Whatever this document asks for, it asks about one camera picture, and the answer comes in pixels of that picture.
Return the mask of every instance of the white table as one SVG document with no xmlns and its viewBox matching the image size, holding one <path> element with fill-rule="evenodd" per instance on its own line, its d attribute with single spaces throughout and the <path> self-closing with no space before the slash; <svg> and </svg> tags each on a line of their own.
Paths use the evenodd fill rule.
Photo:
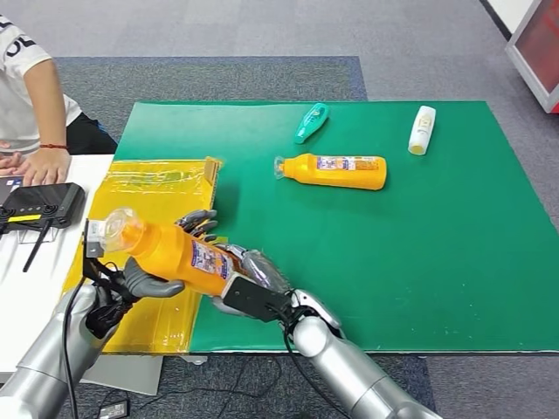
<svg viewBox="0 0 559 419">
<path fill-rule="evenodd" d="M 79 155 L 73 158 L 68 182 L 86 193 L 79 224 L 58 232 L 53 243 L 45 243 L 27 273 L 23 265 L 32 244 L 17 244 L 16 233 L 0 239 L 0 383 L 8 380 L 17 363 L 48 322 L 60 299 L 62 285 L 72 265 L 95 191 L 111 164 L 112 155 Z M 137 393 L 155 395 L 162 356 L 102 355 L 84 376 L 94 382 Z"/>
</svg>

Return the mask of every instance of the white t-shirt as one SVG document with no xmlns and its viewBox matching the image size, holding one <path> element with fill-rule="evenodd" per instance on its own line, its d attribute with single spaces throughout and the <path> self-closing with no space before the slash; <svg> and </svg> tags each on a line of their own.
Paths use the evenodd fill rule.
<svg viewBox="0 0 559 419">
<path fill-rule="evenodd" d="M 0 15 L 0 140 L 11 147 L 0 152 L 29 152 L 39 147 L 39 128 L 23 75 L 50 55 L 16 25 Z M 64 95 L 66 125 L 82 111 Z"/>
</svg>

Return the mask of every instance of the black shorts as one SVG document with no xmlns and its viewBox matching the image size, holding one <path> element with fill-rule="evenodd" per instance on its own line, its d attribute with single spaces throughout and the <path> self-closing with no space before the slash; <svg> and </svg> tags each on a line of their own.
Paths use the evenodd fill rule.
<svg viewBox="0 0 559 419">
<path fill-rule="evenodd" d="M 91 120 L 85 113 L 66 128 L 66 145 L 71 155 L 113 155 L 116 151 L 116 142 L 98 120 Z"/>
</svg>

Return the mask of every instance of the black router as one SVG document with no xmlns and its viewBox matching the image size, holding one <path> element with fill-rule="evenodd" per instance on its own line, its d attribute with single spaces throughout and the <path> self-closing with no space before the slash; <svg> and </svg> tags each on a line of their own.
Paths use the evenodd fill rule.
<svg viewBox="0 0 559 419">
<path fill-rule="evenodd" d="M 85 192 L 76 183 L 29 186 L 12 191 L 0 206 L 0 237 L 10 231 L 39 231 L 39 238 L 29 255 L 23 272 L 51 227 L 65 229 L 78 220 L 85 202 Z"/>
</svg>

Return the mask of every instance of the teal bottle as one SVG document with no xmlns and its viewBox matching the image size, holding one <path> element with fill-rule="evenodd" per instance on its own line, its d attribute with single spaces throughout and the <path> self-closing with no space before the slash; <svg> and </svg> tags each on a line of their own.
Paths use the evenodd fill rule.
<svg viewBox="0 0 559 419">
<path fill-rule="evenodd" d="M 303 116 L 303 119 L 298 125 L 295 133 L 295 142 L 296 144 L 303 144 L 313 133 L 317 132 L 319 128 L 328 119 L 329 109 L 324 103 L 316 103 L 310 111 Z"/>
</svg>

